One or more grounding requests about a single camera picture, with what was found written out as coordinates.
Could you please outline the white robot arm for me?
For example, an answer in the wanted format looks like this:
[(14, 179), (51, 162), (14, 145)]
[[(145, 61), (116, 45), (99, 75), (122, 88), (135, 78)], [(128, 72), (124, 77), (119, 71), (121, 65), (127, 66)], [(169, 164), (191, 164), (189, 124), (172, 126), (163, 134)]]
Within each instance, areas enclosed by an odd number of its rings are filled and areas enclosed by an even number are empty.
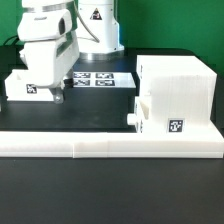
[(20, 58), (30, 83), (64, 101), (64, 79), (78, 58), (102, 60), (120, 55), (115, 0), (22, 0), (17, 32), (24, 43)]

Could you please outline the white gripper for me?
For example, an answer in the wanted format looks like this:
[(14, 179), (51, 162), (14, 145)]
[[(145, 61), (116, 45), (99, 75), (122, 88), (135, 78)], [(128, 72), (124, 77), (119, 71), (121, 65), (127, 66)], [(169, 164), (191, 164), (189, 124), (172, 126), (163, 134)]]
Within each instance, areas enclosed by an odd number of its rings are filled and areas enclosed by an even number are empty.
[(20, 57), (28, 68), (31, 83), (38, 88), (53, 88), (54, 103), (62, 104), (64, 93), (57, 86), (79, 58), (76, 34), (68, 33), (57, 40), (26, 42)]

